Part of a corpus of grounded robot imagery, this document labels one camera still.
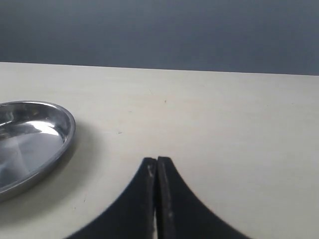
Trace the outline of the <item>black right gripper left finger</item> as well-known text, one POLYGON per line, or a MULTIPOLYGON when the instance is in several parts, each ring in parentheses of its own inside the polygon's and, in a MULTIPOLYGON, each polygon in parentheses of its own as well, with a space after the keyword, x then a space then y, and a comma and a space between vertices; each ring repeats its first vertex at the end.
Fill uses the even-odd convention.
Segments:
POLYGON ((152 239, 157 160, 144 158, 122 194, 70 239, 152 239))

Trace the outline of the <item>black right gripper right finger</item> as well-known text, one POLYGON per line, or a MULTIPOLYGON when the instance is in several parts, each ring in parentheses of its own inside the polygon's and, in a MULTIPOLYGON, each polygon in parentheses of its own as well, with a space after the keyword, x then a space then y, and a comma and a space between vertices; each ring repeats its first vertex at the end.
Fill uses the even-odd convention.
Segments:
POLYGON ((157 160, 159 239, 246 239, 191 191, 169 157, 157 160))

